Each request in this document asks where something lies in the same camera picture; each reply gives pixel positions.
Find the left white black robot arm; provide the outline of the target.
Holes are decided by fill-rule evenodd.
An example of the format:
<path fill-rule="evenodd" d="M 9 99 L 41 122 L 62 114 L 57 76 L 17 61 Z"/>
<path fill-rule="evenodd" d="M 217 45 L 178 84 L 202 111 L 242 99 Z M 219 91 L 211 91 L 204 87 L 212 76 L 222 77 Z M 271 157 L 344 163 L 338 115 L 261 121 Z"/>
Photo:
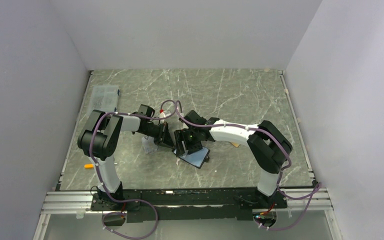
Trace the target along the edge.
<path fill-rule="evenodd" d="M 92 110 L 84 125 L 77 146 L 95 165 L 98 177 L 98 189 L 108 193 L 104 204 L 111 210 L 119 209 L 124 203 L 122 182 L 114 165 L 114 153 L 118 145 L 120 132 L 140 133 L 153 138 L 157 146 L 175 148 L 169 133 L 168 123 L 155 124 L 152 119 L 156 111 L 148 105 L 140 105 L 132 115 L 118 115 L 114 112 Z"/>

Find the clear plastic screw box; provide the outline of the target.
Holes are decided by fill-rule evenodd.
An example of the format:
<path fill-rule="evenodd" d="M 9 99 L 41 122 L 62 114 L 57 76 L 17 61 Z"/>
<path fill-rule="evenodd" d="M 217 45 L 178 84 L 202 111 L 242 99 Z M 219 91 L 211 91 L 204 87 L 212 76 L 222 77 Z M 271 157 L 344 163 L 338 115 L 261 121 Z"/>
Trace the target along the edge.
<path fill-rule="evenodd" d="M 97 85 L 92 88 L 87 115 L 93 110 L 115 112 L 118 107 L 120 89 L 118 85 Z"/>

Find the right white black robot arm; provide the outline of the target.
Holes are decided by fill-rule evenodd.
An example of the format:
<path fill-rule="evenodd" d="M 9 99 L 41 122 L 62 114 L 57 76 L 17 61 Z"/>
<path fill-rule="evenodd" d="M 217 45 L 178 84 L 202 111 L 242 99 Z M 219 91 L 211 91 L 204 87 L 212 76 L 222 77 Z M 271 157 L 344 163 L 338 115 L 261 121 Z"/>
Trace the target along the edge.
<path fill-rule="evenodd" d="M 201 168 L 209 158 L 210 150 L 203 142 L 230 142 L 246 146 L 261 168 L 255 194 L 256 203 L 267 208 L 275 201 L 275 192 L 281 179 L 284 163 L 289 162 L 292 144 L 275 127 L 264 120 L 260 124 L 239 124 L 217 117 L 206 119 L 191 110 L 179 120 L 186 128 L 174 131 L 177 158 Z"/>

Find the black leather card holder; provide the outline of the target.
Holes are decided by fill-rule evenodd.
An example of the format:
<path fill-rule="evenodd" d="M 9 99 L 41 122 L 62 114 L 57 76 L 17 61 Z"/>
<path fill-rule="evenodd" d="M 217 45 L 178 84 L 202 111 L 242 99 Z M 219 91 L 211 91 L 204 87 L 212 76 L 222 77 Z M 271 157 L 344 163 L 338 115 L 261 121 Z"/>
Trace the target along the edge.
<path fill-rule="evenodd" d="M 210 157 L 210 150 L 206 147 L 202 149 L 191 152 L 189 149 L 173 149 L 172 153 L 175 154 L 180 160 L 194 166 L 195 168 L 200 169 L 204 163 L 208 162 Z"/>

